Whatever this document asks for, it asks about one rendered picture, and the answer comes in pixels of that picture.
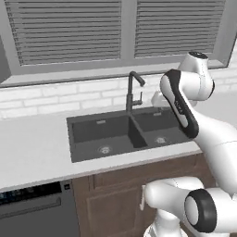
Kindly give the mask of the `dark grey dishwasher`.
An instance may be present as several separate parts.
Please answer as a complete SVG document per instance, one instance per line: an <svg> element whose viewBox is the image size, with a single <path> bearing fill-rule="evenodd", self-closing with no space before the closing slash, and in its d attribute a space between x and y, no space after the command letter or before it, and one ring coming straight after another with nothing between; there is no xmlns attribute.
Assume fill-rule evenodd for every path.
<svg viewBox="0 0 237 237"><path fill-rule="evenodd" d="M0 237L80 237L71 181L56 181L0 193L0 215L61 198L61 206L0 219Z"/></svg>

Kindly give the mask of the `grey window frame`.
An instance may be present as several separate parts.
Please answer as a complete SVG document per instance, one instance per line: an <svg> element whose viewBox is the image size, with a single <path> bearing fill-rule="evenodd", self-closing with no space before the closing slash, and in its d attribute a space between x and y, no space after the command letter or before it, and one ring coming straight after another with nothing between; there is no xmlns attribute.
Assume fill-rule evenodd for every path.
<svg viewBox="0 0 237 237"><path fill-rule="evenodd" d="M121 0L121 42L118 59L22 66L9 19L0 0L0 87L48 84L120 77L135 70L141 74L163 72L175 68L183 55L134 56L138 0ZM226 0L214 51L206 54L212 69L228 66L237 40L237 0Z"/></svg>

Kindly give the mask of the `narrow grey window blind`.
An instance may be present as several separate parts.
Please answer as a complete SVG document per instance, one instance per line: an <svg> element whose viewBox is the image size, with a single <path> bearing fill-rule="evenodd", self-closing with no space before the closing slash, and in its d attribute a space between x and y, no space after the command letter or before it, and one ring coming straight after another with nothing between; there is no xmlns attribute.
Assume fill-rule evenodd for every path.
<svg viewBox="0 0 237 237"><path fill-rule="evenodd" d="M226 0L138 0L134 56L214 51Z"/></svg>

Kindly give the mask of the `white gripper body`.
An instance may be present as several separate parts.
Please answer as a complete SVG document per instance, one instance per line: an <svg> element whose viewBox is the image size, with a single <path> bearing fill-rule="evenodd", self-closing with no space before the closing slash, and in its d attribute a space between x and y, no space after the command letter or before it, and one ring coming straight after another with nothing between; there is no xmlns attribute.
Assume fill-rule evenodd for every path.
<svg viewBox="0 0 237 237"><path fill-rule="evenodd" d="M161 92L155 92L151 103L153 107L169 107L169 103Z"/></svg>

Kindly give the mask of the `brown wooden drawer front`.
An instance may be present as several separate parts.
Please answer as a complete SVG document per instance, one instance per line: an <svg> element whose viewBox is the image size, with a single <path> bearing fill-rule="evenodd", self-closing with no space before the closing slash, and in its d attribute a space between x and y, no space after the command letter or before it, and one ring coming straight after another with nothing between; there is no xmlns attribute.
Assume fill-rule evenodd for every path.
<svg viewBox="0 0 237 237"><path fill-rule="evenodd" d="M147 183L156 179L183 176L197 177L205 187L214 187L216 183L202 154L175 157L132 168L94 174L88 180L90 189L95 190L130 182Z"/></svg>

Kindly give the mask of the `wide grey window blind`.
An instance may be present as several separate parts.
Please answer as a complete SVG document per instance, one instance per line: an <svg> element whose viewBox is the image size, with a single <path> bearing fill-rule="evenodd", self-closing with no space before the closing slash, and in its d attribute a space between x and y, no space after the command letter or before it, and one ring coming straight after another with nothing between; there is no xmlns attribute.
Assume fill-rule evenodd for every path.
<svg viewBox="0 0 237 237"><path fill-rule="evenodd" d="M22 66L118 59L121 0L3 0Z"/></svg>

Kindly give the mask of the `brown wooden cupboard door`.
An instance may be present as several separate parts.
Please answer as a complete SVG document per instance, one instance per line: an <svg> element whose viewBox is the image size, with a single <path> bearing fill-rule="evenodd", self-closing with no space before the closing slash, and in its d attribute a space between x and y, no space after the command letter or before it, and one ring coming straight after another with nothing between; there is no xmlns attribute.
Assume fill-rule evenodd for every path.
<svg viewBox="0 0 237 237"><path fill-rule="evenodd" d="M156 211L140 209L142 189L138 186L96 191L84 203L81 237L143 237Z"/></svg>

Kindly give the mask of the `black kitchen tap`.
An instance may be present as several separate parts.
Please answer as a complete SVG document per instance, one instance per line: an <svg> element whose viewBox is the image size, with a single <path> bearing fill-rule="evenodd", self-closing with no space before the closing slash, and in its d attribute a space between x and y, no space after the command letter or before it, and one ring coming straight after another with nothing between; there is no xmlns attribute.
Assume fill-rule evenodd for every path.
<svg viewBox="0 0 237 237"><path fill-rule="evenodd" d="M137 80L141 87L144 87L145 81L144 79L135 71L131 71L129 74L128 80L128 92L126 96L126 111L131 113L132 108L134 106L140 106L143 103L143 93L140 93L139 100L133 100L133 93L132 93L132 81L133 79Z"/></svg>

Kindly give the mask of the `dark grey double sink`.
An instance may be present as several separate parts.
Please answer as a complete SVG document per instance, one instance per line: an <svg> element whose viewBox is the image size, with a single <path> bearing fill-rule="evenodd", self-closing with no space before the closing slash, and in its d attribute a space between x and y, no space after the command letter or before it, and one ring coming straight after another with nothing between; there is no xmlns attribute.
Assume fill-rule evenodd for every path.
<svg viewBox="0 0 237 237"><path fill-rule="evenodd" d="M154 107L67 118L71 161L82 162L190 142L170 108Z"/></svg>

